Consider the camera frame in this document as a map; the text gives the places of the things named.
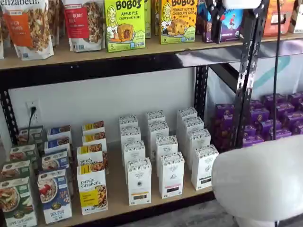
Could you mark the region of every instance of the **yellow bobo's box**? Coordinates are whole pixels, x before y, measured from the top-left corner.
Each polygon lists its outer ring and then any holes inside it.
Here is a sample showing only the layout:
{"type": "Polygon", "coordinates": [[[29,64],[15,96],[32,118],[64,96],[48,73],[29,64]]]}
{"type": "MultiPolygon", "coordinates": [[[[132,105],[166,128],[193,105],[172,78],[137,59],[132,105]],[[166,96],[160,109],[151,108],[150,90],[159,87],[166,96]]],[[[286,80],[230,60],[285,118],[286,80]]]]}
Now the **yellow bobo's box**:
{"type": "Polygon", "coordinates": [[[108,52],[145,47],[144,0],[105,0],[108,52]]]}
{"type": "Polygon", "coordinates": [[[194,42],[197,0],[161,0],[161,44],[194,42]]]}

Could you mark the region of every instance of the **electrical outlet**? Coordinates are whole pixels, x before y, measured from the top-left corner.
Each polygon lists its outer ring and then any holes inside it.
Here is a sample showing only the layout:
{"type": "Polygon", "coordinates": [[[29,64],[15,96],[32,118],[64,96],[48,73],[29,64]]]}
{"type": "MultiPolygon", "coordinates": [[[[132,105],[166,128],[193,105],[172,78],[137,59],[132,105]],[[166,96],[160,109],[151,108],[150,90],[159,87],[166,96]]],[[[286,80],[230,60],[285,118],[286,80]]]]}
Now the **electrical outlet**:
{"type": "Polygon", "coordinates": [[[41,119],[41,111],[40,111],[40,107],[39,107],[39,100],[27,101],[26,105],[27,105],[27,112],[28,112],[29,117],[31,115],[31,108],[36,107],[36,112],[34,113],[34,115],[32,117],[31,125],[34,126],[34,125],[41,124],[42,119],[41,119]]]}

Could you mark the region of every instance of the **cartoon girl illustration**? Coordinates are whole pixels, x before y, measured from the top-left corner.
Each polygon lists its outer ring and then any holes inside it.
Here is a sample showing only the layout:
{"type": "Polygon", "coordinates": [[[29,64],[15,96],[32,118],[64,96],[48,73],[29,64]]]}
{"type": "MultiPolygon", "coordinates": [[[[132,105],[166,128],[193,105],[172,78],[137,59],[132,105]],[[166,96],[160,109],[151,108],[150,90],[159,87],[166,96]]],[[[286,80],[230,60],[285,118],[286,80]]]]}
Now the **cartoon girl illustration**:
{"type": "Polygon", "coordinates": [[[170,26],[172,18],[170,15],[170,11],[171,11],[171,6],[170,4],[167,2],[165,3],[164,7],[163,7],[163,14],[162,14],[162,22],[161,22],[161,29],[167,29],[167,26],[170,26]]]}
{"type": "Polygon", "coordinates": [[[108,7],[107,9],[107,36],[109,39],[119,39],[118,37],[118,22],[116,18],[116,10],[113,6],[108,7]]]}

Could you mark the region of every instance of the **green box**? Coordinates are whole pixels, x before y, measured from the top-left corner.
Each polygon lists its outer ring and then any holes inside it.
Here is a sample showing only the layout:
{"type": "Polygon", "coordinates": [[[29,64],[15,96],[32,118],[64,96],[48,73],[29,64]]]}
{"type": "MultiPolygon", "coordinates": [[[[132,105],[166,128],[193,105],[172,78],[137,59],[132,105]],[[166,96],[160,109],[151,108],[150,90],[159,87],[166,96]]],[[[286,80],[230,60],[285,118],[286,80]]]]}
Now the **green box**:
{"type": "Polygon", "coordinates": [[[143,0],[105,0],[107,51],[145,47],[143,0]]]}

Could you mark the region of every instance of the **black cable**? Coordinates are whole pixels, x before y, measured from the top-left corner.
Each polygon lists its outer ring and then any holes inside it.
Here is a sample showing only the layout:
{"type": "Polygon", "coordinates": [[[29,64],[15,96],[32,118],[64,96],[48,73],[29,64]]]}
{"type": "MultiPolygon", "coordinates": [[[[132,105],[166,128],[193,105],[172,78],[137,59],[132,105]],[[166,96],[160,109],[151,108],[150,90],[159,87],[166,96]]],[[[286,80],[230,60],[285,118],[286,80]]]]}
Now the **black cable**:
{"type": "Polygon", "coordinates": [[[27,144],[28,144],[28,141],[29,141],[29,129],[30,129],[30,124],[32,122],[32,118],[34,116],[34,113],[36,112],[36,107],[31,107],[30,108],[30,118],[29,118],[29,122],[28,122],[28,129],[27,129],[27,144]]]}
{"type": "Polygon", "coordinates": [[[273,135],[274,140],[276,140],[276,78],[278,71],[278,61],[279,61],[279,50],[280,50],[280,40],[281,40],[281,12],[280,12],[280,0],[276,0],[276,7],[278,10],[278,39],[276,42],[276,62],[275,62],[275,74],[274,74],[274,106],[273,106],[273,135]]]}

